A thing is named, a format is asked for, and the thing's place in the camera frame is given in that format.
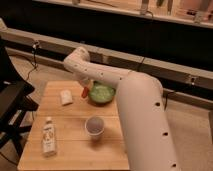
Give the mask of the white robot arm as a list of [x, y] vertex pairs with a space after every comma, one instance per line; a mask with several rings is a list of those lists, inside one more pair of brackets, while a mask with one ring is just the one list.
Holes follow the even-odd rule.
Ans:
[[94, 64], [78, 47], [64, 67], [87, 85], [98, 81], [116, 90], [116, 104], [131, 171], [182, 171], [163, 105], [163, 87], [146, 73]]

